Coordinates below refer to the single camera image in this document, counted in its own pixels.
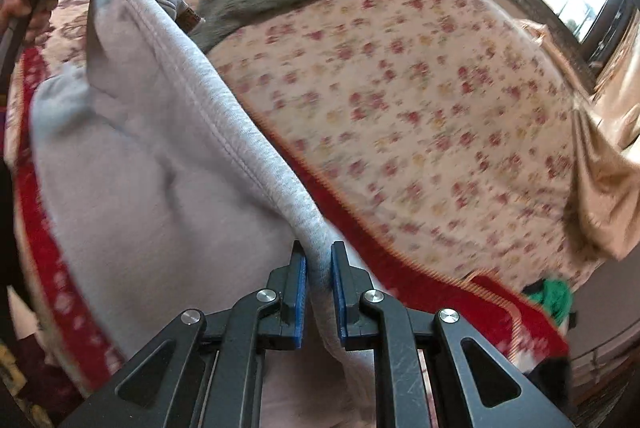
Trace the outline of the person's left hand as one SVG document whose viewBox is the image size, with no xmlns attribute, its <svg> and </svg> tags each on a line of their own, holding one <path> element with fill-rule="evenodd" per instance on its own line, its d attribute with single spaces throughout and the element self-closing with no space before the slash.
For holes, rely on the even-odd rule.
<svg viewBox="0 0 640 428">
<path fill-rule="evenodd" d="M 1 34 L 6 33 L 13 19 L 29 18 L 29 25 L 23 42 L 32 44 L 50 27 L 52 12 L 58 6 L 58 0 L 41 0 L 32 8 L 27 0 L 4 0 L 1 2 Z"/>
</svg>

